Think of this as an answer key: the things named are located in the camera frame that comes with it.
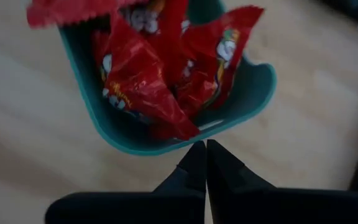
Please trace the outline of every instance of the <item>cartoon character print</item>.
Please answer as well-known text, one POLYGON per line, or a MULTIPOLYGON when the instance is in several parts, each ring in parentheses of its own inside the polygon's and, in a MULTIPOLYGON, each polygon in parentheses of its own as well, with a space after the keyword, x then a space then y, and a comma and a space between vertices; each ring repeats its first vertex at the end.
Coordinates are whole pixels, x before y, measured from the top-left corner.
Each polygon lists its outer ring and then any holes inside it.
POLYGON ((187 66, 185 67, 183 71, 183 75, 188 78, 191 74, 191 69, 194 67, 194 62, 192 60, 187 61, 187 66))
POLYGON ((158 32, 158 16, 165 6, 165 0, 153 0, 148 5, 123 9, 121 12, 126 21, 137 31, 149 34, 158 32))
POLYGON ((133 116, 135 119, 139 120, 142 123, 145 124, 151 124, 152 121, 144 116, 142 113, 138 112, 138 111, 134 111, 134 110, 126 110, 126 103, 124 99, 119 98, 116 95, 110 95, 109 94, 109 90, 107 88, 103 89, 103 97, 104 98, 108 98, 110 104, 115 107, 115 109, 125 112, 131 116, 133 116))
POLYGON ((189 28, 190 26, 190 21, 188 19, 184 20, 182 23, 181 23, 181 34, 183 35, 186 30, 189 28))
POLYGON ((100 73, 103 82, 105 82, 107 80, 107 77, 109 76, 109 73, 111 71, 111 62, 112 62, 112 55, 111 54, 105 55, 102 61, 102 66, 100 67, 100 73))
POLYGON ((218 54, 219 69, 216 74, 216 81, 218 85, 221 83, 224 70, 230 66, 234 51, 236 50, 237 40, 239 38, 239 31, 234 29, 225 30, 223 38, 216 47, 218 54))

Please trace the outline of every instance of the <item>candy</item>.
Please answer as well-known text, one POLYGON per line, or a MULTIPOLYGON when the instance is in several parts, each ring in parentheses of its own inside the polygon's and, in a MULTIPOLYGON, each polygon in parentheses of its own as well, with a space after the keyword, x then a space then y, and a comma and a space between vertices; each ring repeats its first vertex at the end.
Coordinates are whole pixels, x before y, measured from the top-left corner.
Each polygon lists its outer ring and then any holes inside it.
POLYGON ((190 26, 183 34, 185 48, 192 54, 187 55, 188 66, 176 94, 188 116, 207 106, 219 108, 226 101, 242 51, 263 11, 255 6, 240 7, 208 24, 190 26))
POLYGON ((33 0, 27 8, 31 28, 59 26, 87 21, 115 12, 121 7, 147 0, 33 0))
POLYGON ((186 58, 182 56, 181 35, 190 25, 185 13, 188 0, 151 0, 122 10, 127 22, 149 42, 164 63, 168 87, 181 78, 186 58))
POLYGON ((107 43, 97 44, 103 48, 94 51, 99 53, 95 59, 109 71, 103 94, 117 109, 151 122, 156 138, 165 139, 162 133, 169 132, 187 140, 199 133, 164 83, 163 63, 154 49, 119 14, 111 14, 111 33, 96 31, 93 41, 107 43))

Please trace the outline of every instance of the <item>teal bowl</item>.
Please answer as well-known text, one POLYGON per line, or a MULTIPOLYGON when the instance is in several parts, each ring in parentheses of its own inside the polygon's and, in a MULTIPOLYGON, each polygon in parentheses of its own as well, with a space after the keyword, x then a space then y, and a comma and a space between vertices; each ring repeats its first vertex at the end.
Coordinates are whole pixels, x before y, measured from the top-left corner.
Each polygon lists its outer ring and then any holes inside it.
MULTIPOLYGON (((212 21, 223 13, 219 0, 190 0, 188 17, 193 23, 212 21)), ((244 57, 225 104, 216 111, 203 111, 195 119, 201 130, 198 136, 189 141, 158 141, 149 137, 146 125, 116 111, 102 97, 99 72, 92 58, 91 31, 90 22, 60 29, 71 67, 96 129, 110 145, 129 154, 156 156, 231 128, 261 112, 276 87, 276 74, 271 65, 253 65, 244 57)))

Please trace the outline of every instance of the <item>wooden floor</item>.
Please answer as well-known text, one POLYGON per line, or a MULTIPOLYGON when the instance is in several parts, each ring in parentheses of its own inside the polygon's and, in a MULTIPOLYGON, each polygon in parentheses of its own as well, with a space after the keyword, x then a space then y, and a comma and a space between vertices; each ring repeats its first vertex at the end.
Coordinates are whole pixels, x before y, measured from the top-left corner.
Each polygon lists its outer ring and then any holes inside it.
MULTIPOLYGON (((0 223, 42 223, 77 191, 150 191, 187 149, 136 157, 93 127, 56 28, 30 30, 28 0, 0 0, 0 223)), ((256 118, 216 135, 282 187, 346 189, 358 161, 358 25, 314 2, 225 0, 267 8, 247 53, 277 70, 256 118)), ((211 223, 209 205, 206 223, 211 223)))

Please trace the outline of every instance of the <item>floor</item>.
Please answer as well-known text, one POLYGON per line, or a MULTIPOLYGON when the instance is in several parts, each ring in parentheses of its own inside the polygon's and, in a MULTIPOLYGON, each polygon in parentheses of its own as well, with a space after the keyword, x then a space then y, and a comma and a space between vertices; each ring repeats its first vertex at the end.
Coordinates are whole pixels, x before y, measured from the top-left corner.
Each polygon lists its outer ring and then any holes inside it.
MULTIPOLYGON (((71 192, 152 190, 187 149, 137 157, 104 142, 56 28, 30 30, 27 2, 0 0, 0 223, 42 223, 71 192)), ((358 161, 358 25, 314 1, 224 2, 267 8, 246 52, 274 65, 278 87, 260 115, 214 138, 277 186, 346 189, 358 161)))

